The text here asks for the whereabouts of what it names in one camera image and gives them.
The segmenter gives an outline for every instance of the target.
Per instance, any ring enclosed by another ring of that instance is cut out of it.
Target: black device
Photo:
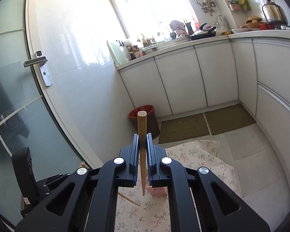
[[[202,232],[270,231],[268,224],[208,168],[183,167],[167,157],[163,148],[153,145],[151,134],[147,134],[146,145],[150,185],[168,187],[172,232],[200,231],[193,199]],[[37,183],[34,177],[24,178],[30,183],[19,180],[31,168],[17,169],[25,158],[30,163],[28,151],[26,148],[13,155],[13,166],[22,193],[33,200],[37,194],[39,203],[30,203],[32,208],[22,212],[24,219],[15,232],[114,231],[118,187],[134,187],[137,182],[137,134],[132,145],[122,148],[118,158],[101,168],[81,167],[71,175],[56,175]]]

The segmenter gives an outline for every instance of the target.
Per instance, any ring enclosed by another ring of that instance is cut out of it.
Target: brown floor mat
[[[256,122],[241,104],[206,112],[205,117],[212,135],[236,130]]]
[[[209,135],[203,114],[163,121],[158,144]]]

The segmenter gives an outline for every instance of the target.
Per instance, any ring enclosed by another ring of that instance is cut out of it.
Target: white tiled floor
[[[225,134],[164,144],[158,144],[157,137],[153,142],[169,148],[198,139],[220,141],[217,157],[234,167],[241,197],[274,231],[290,210],[290,190],[274,148],[260,127],[253,124]]]

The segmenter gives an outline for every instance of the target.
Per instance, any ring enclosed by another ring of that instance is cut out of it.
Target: door handle
[[[33,66],[35,64],[45,65],[47,63],[47,58],[45,56],[40,56],[34,59],[30,59],[24,62],[24,67]]]
[[[47,68],[47,58],[46,56],[42,56],[42,51],[37,51],[35,53],[36,58],[30,59],[28,61],[24,62],[24,67],[29,67],[33,65],[38,65],[39,66],[39,71],[41,74],[41,77],[43,79],[44,85],[46,87],[49,87],[52,85],[52,76]]]

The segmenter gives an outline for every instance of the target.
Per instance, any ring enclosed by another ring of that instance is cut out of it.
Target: white countertop
[[[236,38],[255,38],[255,37],[270,37],[270,38],[284,38],[284,39],[290,39],[290,31],[289,30],[260,30],[260,31],[251,31],[251,32],[243,32],[243,33],[237,33],[237,34],[231,34],[228,36],[217,36],[217,37],[209,37],[209,38],[203,38],[199,40],[189,41],[186,43],[180,43],[171,47],[167,47],[165,49],[158,50],[156,52],[152,52],[150,54],[141,56],[139,58],[136,58],[134,60],[128,61],[125,64],[119,65],[116,67],[117,70],[121,70],[123,68],[126,68],[128,66],[131,66],[135,63],[144,61],[146,59],[152,58],[154,56],[158,56],[167,52],[175,51],[178,49],[195,46],[199,44],[204,43],[210,43],[210,42],[216,42],[216,41],[222,41],[227,39],[236,39]]]

